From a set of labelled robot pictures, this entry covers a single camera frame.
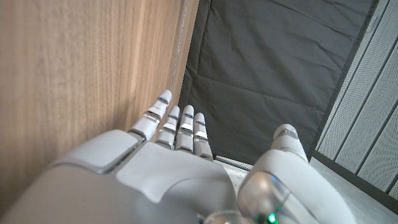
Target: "perforated metal panel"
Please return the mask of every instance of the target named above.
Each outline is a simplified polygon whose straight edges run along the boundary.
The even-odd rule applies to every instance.
[[[391,53],[372,92],[359,113],[336,162],[358,173],[372,143],[381,131],[398,100],[398,45]]]
[[[398,64],[395,65],[398,79]],[[394,110],[386,127],[376,141],[358,173],[380,190],[386,191],[398,173],[398,108]]]
[[[374,32],[376,31],[376,27],[379,24],[379,21],[381,20],[381,17],[384,13],[385,8],[387,7],[388,2],[389,2],[389,0],[380,0],[379,4],[377,4],[376,9],[374,10],[371,22],[369,23],[368,28],[366,29],[366,33],[364,34],[362,41],[359,44],[359,48],[356,51],[353,62],[351,63],[351,66],[349,67],[349,70],[347,72],[347,76],[344,79],[344,82],[340,88],[340,92],[337,95],[335,104],[333,105],[333,107],[330,111],[330,115],[327,119],[325,127],[323,128],[322,134],[319,138],[319,141],[317,143],[317,147],[315,148],[315,150],[319,150],[320,143],[322,142],[322,139],[325,137],[325,134],[329,128],[330,122],[332,121],[332,117],[334,117],[334,115],[336,113],[336,109],[337,109],[338,105],[340,104],[341,99],[344,96],[344,93],[351,81],[351,78],[354,75],[354,72],[356,71],[357,67],[359,66],[359,63],[365,53],[365,50],[367,49],[367,47],[371,41],[371,38],[372,38]]]
[[[337,108],[319,152],[335,159],[398,34],[398,1],[391,0]]]
[[[394,184],[394,186],[392,187],[389,195],[395,199],[398,200],[398,181],[396,182],[396,184]]]

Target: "green led light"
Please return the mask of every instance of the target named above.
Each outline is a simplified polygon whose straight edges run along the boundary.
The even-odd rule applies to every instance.
[[[276,218],[275,218],[275,214],[274,214],[274,213],[271,213],[271,214],[268,216],[268,221],[269,221],[270,223],[278,222],[278,221],[276,220]]]

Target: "floor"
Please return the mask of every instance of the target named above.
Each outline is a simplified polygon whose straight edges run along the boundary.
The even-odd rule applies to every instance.
[[[249,164],[233,161],[224,157],[222,158],[247,168],[252,167]],[[216,162],[221,164],[225,168],[234,185],[235,192],[237,193],[243,179],[248,174],[248,171],[233,167],[231,165],[227,165],[219,161]],[[338,174],[327,168],[327,166],[323,165],[318,160],[312,158],[310,165],[314,169],[316,169],[324,178],[326,178],[326,180],[329,181],[337,191],[339,191],[341,196],[346,200],[348,206],[351,208],[358,224],[398,223],[398,215],[390,211],[378,201],[368,196],[363,191],[359,190],[357,187],[355,187],[344,178],[340,177]]]

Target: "wrinkled fabric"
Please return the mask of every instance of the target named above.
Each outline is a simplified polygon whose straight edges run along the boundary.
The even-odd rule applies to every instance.
[[[293,125],[308,152],[371,0],[201,0],[179,106],[214,154],[253,164]]]

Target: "wood grain surface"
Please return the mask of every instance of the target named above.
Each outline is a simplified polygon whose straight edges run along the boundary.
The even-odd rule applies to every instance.
[[[52,161],[178,102],[198,0],[0,0],[0,215]]]

